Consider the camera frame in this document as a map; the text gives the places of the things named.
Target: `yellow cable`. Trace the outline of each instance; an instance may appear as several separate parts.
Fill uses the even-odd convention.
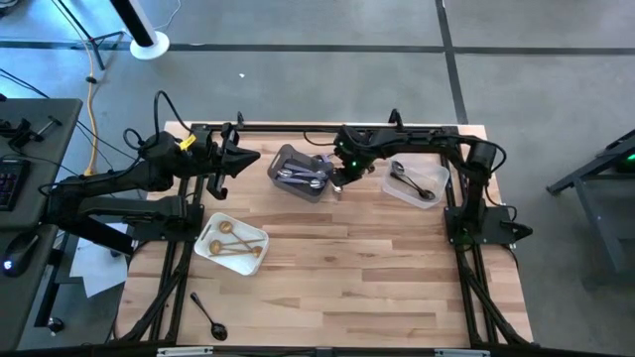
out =
[[[60,11],[60,13],[64,16],[68,24],[72,27],[73,30],[75,30],[75,32],[79,36],[79,39],[81,40],[81,44],[83,45],[84,49],[86,50],[86,54],[88,55],[88,61],[90,62],[90,74],[88,76],[92,78],[92,75],[93,75],[92,55],[90,54],[90,50],[88,49],[88,45],[86,44],[86,41],[84,40],[83,36],[79,32],[75,24],[68,18],[66,13],[60,8],[60,6],[56,3],[56,1],[51,0],[51,2],[53,3],[53,5],[55,5],[58,8],[58,11]],[[88,167],[86,168],[83,174],[86,176],[91,176],[96,173],[95,163],[97,161],[97,145],[98,145],[97,122],[95,121],[94,114],[92,113],[92,83],[91,82],[88,83],[88,98],[86,99],[86,102],[87,102],[88,118],[90,118],[90,126],[92,127],[92,132],[94,133],[94,136],[92,137],[92,151],[90,153],[90,162],[88,163]]]

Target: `clear plastic container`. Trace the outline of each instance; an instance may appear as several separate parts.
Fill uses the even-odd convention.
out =
[[[417,207],[426,209],[441,201],[445,194],[445,185],[449,179],[449,171],[441,165],[416,160],[413,154],[399,154],[388,160],[388,168],[384,173],[382,189],[384,192],[405,200]],[[405,169],[405,174],[422,189],[428,189],[435,194],[435,198],[424,200],[419,193],[411,186],[390,176],[390,168],[394,161],[398,161]]]

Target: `butcher block tabletop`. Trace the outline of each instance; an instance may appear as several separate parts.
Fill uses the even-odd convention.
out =
[[[178,138],[188,135],[177,122],[167,123],[166,130]],[[486,138],[483,126],[458,130]],[[308,135],[317,143],[333,138],[328,133]],[[203,224],[215,212],[228,214],[266,231],[270,247],[252,277],[193,253],[178,344],[468,347],[456,256],[445,236],[445,197],[423,210],[383,192],[387,162],[378,160],[373,174],[345,186],[342,193],[329,189],[320,202],[310,203],[274,187],[267,177],[284,144],[310,155],[332,150],[312,146],[302,132],[243,132],[239,146],[260,152],[260,160],[237,178],[226,179],[226,200],[203,190]],[[439,155],[416,156],[422,162],[440,161]],[[456,181],[456,172],[452,177]],[[178,187],[175,182],[171,190],[150,193],[148,199],[177,194]],[[500,201],[495,178],[489,192]],[[456,197],[460,204],[460,194]],[[156,296],[166,247],[165,242],[151,242],[135,254],[119,306],[119,335],[132,328]],[[482,246],[482,255],[492,299],[519,334],[532,340],[510,252]],[[225,341],[212,338],[209,322],[189,299],[191,292],[214,321],[227,327]],[[167,332],[173,300],[174,293],[160,338]],[[474,306],[480,335],[486,338],[476,297]]]

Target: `black spoon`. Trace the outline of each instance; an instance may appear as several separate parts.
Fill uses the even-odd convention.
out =
[[[435,199],[435,194],[429,189],[423,189],[419,187],[411,178],[406,175],[406,169],[401,165],[398,161],[393,161],[390,168],[390,177],[393,179],[398,179],[399,181],[407,184],[408,186],[414,188],[419,196],[424,200],[433,200]]]
[[[207,316],[209,322],[211,322],[211,335],[213,336],[213,338],[217,339],[218,341],[226,340],[227,329],[225,328],[225,326],[211,320],[211,317],[209,317],[209,314],[207,314],[207,311],[205,311],[205,307],[203,307],[202,303],[200,303],[200,299],[198,298],[198,295],[196,293],[191,293],[190,298],[196,305],[198,305],[198,307],[200,307],[205,316]]]

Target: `gold spoon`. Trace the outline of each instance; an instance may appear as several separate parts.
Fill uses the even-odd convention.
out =
[[[238,250],[238,249],[225,248],[224,244],[222,244],[222,242],[217,240],[217,239],[212,240],[211,244],[209,244],[209,252],[211,254],[217,255],[222,250],[227,250],[227,251],[230,251],[230,252],[251,253],[251,251],[247,251],[247,250],[243,250],[243,249]]]
[[[253,252],[243,251],[243,252],[232,252],[232,253],[220,253],[220,254],[212,254],[211,257],[229,257],[229,256],[237,256],[237,255],[245,255],[252,254],[254,257],[259,258],[260,254],[262,254],[262,247],[254,247]]]
[[[218,223],[218,230],[220,231],[220,233],[233,235],[234,237],[236,237],[236,239],[238,239],[240,243],[242,243],[242,245],[245,246],[245,248],[249,249],[249,251],[252,252],[253,250],[251,249],[249,244],[247,244],[244,240],[238,237],[236,233],[234,233],[233,229],[234,229],[234,226],[233,224],[231,224],[230,221],[222,221]]]

